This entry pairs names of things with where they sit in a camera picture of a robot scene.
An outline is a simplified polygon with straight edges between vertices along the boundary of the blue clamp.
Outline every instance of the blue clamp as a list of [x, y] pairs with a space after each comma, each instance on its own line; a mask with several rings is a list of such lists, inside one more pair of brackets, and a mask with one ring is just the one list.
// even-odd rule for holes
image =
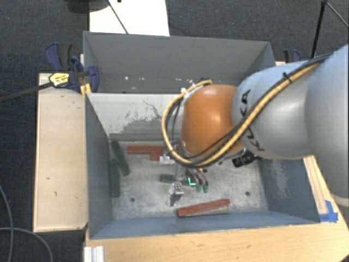
[[332, 203], [330, 201], [325, 200], [325, 203], [326, 203], [328, 212], [319, 215], [320, 221], [336, 223], [338, 221], [338, 213], [333, 211]]
[[62, 70], [62, 64], [59, 60], [57, 49], [59, 47], [58, 43], [52, 43], [45, 49], [45, 58], [46, 61], [51, 64], [55, 71]]
[[292, 50], [292, 52], [293, 52], [293, 62], [298, 62], [302, 60], [300, 53], [297, 50]]
[[[52, 43], [45, 49], [45, 58], [49, 64], [53, 67], [55, 72], [68, 70], [70, 84], [64, 88], [80, 92], [81, 83], [78, 82], [79, 77], [84, 77], [85, 82], [89, 82], [91, 85], [92, 92], [96, 92], [99, 86], [99, 73], [95, 65], [89, 66], [86, 72], [84, 72], [84, 67], [80, 60], [73, 56], [69, 59], [70, 44], [63, 44], [60, 47], [59, 43]], [[71, 61], [73, 69], [68, 69], [67, 64], [68, 60]]]

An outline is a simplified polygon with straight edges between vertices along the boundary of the black carpet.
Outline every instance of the black carpet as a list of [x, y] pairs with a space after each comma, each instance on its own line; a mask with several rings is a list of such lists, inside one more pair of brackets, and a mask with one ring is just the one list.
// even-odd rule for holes
[[[348, 20], [349, 0], [329, 0]], [[276, 60], [283, 49], [310, 57], [320, 0], [166, 0], [171, 35], [271, 42]], [[10, 93], [37, 84], [40, 70], [51, 69], [44, 48], [57, 41], [82, 52], [88, 30], [88, 4], [78, 0], [0, 0], [0, 90]], [[318, 54], [348, 43], [348, 29], [325, 10]], [[0, 184], [7, 194], [14, 226], [31, 229], [35, 164], [35, 94], [0, 103]], [[0, 227], [8, 227], [0, 199]], [[54, 261], [81, 261], [82, 232], [44, 234]], [[0, 261], [8, 256], [9, 234], [0, 233]], [[15, 234], [13, 261], [48, 261], [34, 238]]]

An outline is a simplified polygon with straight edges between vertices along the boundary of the cable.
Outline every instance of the cable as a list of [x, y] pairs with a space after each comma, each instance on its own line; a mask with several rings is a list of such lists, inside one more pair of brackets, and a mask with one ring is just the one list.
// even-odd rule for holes
[[335, 8], [333, 8], [333, 6], [326, 2], [326, 5], [334, 12], [334, 14], [344, 23], [344, 25], [349, 28], [349, 25], [347, 24], [347, 22], [343, 19], [343, 17], [341, 17], [341, 15], [335, 10]]
[[0, 192], [1, 192], [2, 198], [4, 199], [7, 213], [9, 215], [9, 219], [10, 219], [10, 248], [9, 248], [9, 257], [8, 257], [7, 261], [11, 262], [12, 253], [13, 253], [13, 238], [14, 238], [13, 217], [12, 217], [9, 201], [7, 200], [7, 197], [5, 195], [4, 190], [2, 189], [1, 184], [0, 184]]
[[9, 205], [9, 202], [7, 200], [7, 197], [5, 195], [5, 192], [2, 188], [2, 186], [0, 185], [0, 193], [2, 195], [2, 198], [5, 202], [5, 206], [7, 209], [7, 213], [9, 215], [9, 220], [10, 220], [10, 227], [2, 227], [0, 228], [0, 231], [10, 231], [10, 248], [9, 248], [9, 256], [8, 256], [8, 262], [11, 262], [12, 260], [12, 253], [13, 253], [13, 245], [14, 245], [14, 231], [17, 232], [21, 232], [21, 233], [25, 233], [25, 234], [29, 234], [31, 236], [34, 236], [35, 238], [37, 238], [47, 249], [49, 255], [50, 255], [50, 262], [53, 262], [53, 255], [52, 255], [52, 250], [50, 248], [50, 246], [47, 244], [47, 242], [38, 234], [31, 232], [29, 230], [25, 230], [25, 229], [21, 229], [21, 228], [14, 228], [13, 226], [13, 217], [12, 217], [12, 213], [11, 213], [11, 208]]
[[22, 90], [22, 91], [18, 91], [16, 93], [8, 94], [8, 95], [5, 95], [3, 97], [0, 97], [0, 103], [17, 98], [17, 97], [20, 97], [20, 96], [23, 96], [23, 95], [30, 94], [32, 92], [44, 90], [45, 88], [49, 88], [51, 86], [52, 86], [52, 83], [48, 82], [48, 83], [43, 84], [43, 85], [33, 86], [31, 88], [27, 88], [26, 90]]
[[119, 18], [118, 14], [117, 14], [116, 11], [114, 10], [114, 7], [111, 5], [110, 1], [109, 1], [109, 0], [106, 0], [106, 1], [107, 1], [107, 3], [108, 3], [109, 7], [112, 9], [113, 13], [115, 14], [116, 18], [117, 18], [118, 21], [120, 22], [120, 24], [121, 24], [122, 28], [124, 29], [125, 33], [126, 33], [127, 35], [129, 35], [130, 33], [126, 30], [124, 24], [122, 23], [122, 21], [121, 21], [121, 19]]
[[181, 105], [182, 101], [183, 100], [178, 101], [179, 103], [177, 105], [176, 113], [174, 114], [174, 118], [173, 118], [173, 122], [172, 122], [172, 133], [171, 133], [172, 141], [174, 140], [174, 137], [175, 137], [175, 124], [176, 124], [177, 116], [178, 116], [178, 113], [179, 113], [179, 108], [180, 108], [180, 105]]
[[[279, 80], [275, 85], [273, 85], [255, 104], [254, 106], [247, 112], [247, 116], [240, 121], [239, 124], [236, 125], [236, 127], [232, 130], [231, 133], [229, 133], [229, 137], [222, 142], [221, 146], [216, 148], [212, 153], [210, 153], [205, 158], [202, 158], [200, 160], [196, 161], [190, 161], [188, 157], [182, 156], [179, 152], [175, 151], [174, 148], [169, 145], [169, 140], [166, 133], [166, 118], [169, 114], [169, 110], [171, 107], [175, 104], [175, 102], [181, 98], [184, 97], [185, 92], [180, 94], [178, 97], [176, 97], [172, 102], [170, 102], [169, 106], [166, 108], [161, 124], [161, 128], [163, 131], [163, 137], [165, 140], [165, 144], [167, 148], [169, 149], [170, 154], [173, 156], [173, 158], [179, 162], [181, 165], [184, 166], [191, 166], [191, 167], [202, 167], [202, 166], [209, 166], [213, 163], [215, 163], [218, 159], [222, 158], [226, 153], [229, 152], [231, 147], [238, 141], [238, 139], [244, 134], [248, 126], [253, 122], [253, 120], [257, 117], [257, 115], [262, 111], [262, 109], [271, 101], [278, 93], [280, 93], [284, 88], [286, 88], [288, 85], [290, 85], [294, 80], [299, 79], [301, 76], [306, 74], [308, 71], [316, 68], [318, 65], [320, 65], [321, 62], [323, 62], [329, 55], [323, 55], [316, 58], [313, 58], [306, 63], [302, 64], [300, 67], [298, 67], [296, 70], [290, 72], [288, 75], [285, 74], [284, 78]], [[195, 85], [191, 88], [191, 90], [188, 90], [187, 92], [190, 92], [194, 89], [199, 87], [198, 85]]]
[[[11, 230], [10, 227], [2, 227], [0, 228], [0, 231], [9, 231]], [[20, 233], [24, 233], [24, 234], [28, 234], [30, 236], [33, 236], [35, 237], [36, 239], [38, 239], [47, 249], [47, 252], [49, 253], [50, 255], [50, 262], [53, 262], [53, 255], [52, 255], [52, 250], [49, 246], [49, 244], [41, 237], [39, 236], [38, 234], [34, 233], [34, 232], [31, 232], [29, 230], [26, 230], [26, 229], [21, 229], [21, 228], [13, 228], [14, 231], [16, 232], [20, 232]]]

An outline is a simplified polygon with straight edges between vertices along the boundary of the wooden block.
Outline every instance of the wooden block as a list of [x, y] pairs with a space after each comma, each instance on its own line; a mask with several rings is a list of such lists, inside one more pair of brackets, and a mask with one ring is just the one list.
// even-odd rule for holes
[[228, 205], [230, 205], [229, 199], [221, 199], [221, 200], [206, 202], [198, 205], [182, 207], [177, 210], [177, 215], [178, 217], [186, 217], [189, 215], [193, 215], [195, 213], [215, 210], [221, 207], [226, 207]]

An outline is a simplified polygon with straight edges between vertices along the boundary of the small green object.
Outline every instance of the small green object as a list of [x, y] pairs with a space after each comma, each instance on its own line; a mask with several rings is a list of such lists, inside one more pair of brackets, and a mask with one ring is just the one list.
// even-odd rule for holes
[[129, 175], [130, 169], [129, 169], [129, 166], [128, 166], [126, 159], [124, 157], [124, 153], [119, 146], [119, 143], [114, 140], [114, 141], [111, 141], [110, 145], [111, 145], [111, 148], [113, 150], [113, 153], [114, 153], [117, 161], [119, 162], [119, 167], [120, 167], [122, 175], [123, 176]]
[[196, 185], [195, 182], [191, 182], [190, 177], [188, 177], [188, 184], [189, 184], [190, 186], [195, 186], [195, 185]]
[[203, 192], [208, 193], [208, 186], [203, 186]]
[[111, 160], [109, 162], [109, 168], [111, 176], [112, 196], [119, 197], [121, 195], [119, 162], [115, 159]]

